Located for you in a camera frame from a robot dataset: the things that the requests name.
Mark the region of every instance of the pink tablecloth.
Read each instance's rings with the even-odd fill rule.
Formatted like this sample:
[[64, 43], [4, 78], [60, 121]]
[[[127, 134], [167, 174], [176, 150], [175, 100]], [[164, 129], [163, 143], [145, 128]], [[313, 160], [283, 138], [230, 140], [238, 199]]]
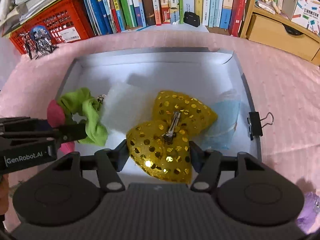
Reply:
[[[22, 57], [0, 93], [0, 115], [46, 118], [46, 107], [75, 57], [133, 48], [208, 47], [234, 50], [261, 116], [272, 112], [275, 124], [261, 137], [263, 161], [297, 183], [320, 194], [320, 71], [299, 57], [248, 40], [213, 33], [154, 31], [96, 37], [65, 44], [39, 60]], [[32, 176], [36, 169], [10, 175], [10, 183]], [[12, 207], [7, 228], [18, 220]], [[318, 218], [314, 228], [318, 227]]]

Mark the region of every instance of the wooden drawer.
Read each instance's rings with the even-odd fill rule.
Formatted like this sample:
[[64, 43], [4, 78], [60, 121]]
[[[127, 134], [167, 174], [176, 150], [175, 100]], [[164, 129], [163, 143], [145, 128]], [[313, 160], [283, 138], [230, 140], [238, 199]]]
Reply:
[[311, 61], [320, 48], [312, 38], [301, 34], [288, 34], [282, 23], [267, 17], [252, 14], [247, 31], [250, 41], [266, 44]]

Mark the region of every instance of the ribbed black surface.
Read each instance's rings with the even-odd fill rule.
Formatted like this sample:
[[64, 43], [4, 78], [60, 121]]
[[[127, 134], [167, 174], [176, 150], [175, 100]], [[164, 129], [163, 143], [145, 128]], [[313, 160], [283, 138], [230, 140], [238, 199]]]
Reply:
[[185, 185], [131, 184], [124, 192], [107, 194], [92, 214], [74, 224], [22, 224], [12, 235], [17, 240], [295, 240], [304, 234], [293, 222], [272, 228], [236, 222], [210, 195]]

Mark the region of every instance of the white box with pencil illustrations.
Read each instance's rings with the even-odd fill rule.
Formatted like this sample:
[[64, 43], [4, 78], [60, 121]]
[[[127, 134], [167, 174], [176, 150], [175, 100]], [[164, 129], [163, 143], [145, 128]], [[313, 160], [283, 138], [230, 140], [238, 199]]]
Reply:
[[320, 1], [319, 0], [284, 0], [282, 12], [292, 22], [319, 35]]

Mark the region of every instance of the purple fluffy object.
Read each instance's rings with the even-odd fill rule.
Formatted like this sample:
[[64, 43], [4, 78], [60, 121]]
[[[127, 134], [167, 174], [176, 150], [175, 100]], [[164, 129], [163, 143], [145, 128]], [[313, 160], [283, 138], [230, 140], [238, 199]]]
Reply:
[[318, 215], [316, 203], [320, 204], [320, 197], [313, 192], [304, 194], [304, 205], [300, 215], [297, 218], [297, 226], [306, 234], [316, 221]]

